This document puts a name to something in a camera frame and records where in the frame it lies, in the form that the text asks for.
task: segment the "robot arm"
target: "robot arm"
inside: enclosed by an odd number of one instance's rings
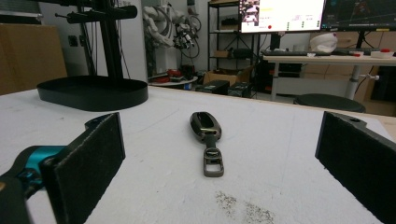
[[[158,46],[164,48],[187,49],[194,46],[189,35],[191,28],[186,23],[184,13],[174,9],[169,10],[169,7],[143,8],[143,19],[147,25],[146,33],[154,39]],[[157,24],[164,26],[164,29],[160,31]],[[177,32],[175,39],[172,36],[173,25],[176,26]]]

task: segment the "black foam pad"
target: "black foam pad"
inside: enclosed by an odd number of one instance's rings
[[[396,223],[396,144],[362,120],[325,112],[316,157],[384,223]]]
[[[69,146],[40,164],[58,223],[84,223],[125,158],[119,114],[86,126]]]

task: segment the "white desk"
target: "white desk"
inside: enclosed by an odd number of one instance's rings
[[[126,159],[87,223],[380,223],[315,158],[321,110],[155,87],[148,95],[120,111]],[[204,177],[205,146],[189,124],[196,111],[222,126],[221,178]],[[0,96],[0,174],[25,148],[67,145],[103,114],[37,91]],[[389,137],[377,119],[361,119]],[[35,223],[55,223],[45,191],[28,205]]]
[[[279,77],[280,63],[316,63],[316,64],[341,64],[354,65],[351,79],[346,88],[345,97],[353,99],[355,90],[358,87],[359,75],[361,74],[361,67],[363,65],[372,66],[396,66],[396,57],[390,59],[377,59],[370,56],[353,57],[353,56],[322,56],[322,57],[307,57],[307,56],[263,56],[263,59],[269,63],[275,63],[275,72],[273,76],[273,87],[271,92],[271,100],[274,101],[277,93],[277,82]]]

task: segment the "black stool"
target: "black stool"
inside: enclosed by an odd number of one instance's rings
[[[356,101],[349,100],[344,97],[328,95],[328,94],[304,94],[294,99],[295,105],[309,105],[315,107],[345,110],[352,112],[364,113],[366,108],[364,105]]]

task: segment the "black base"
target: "black base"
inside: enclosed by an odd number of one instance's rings
[[[109,77],[63,77],[37,85],[43,101],[87,111],[113,111],[143,104],[148,84],[139,80]]]

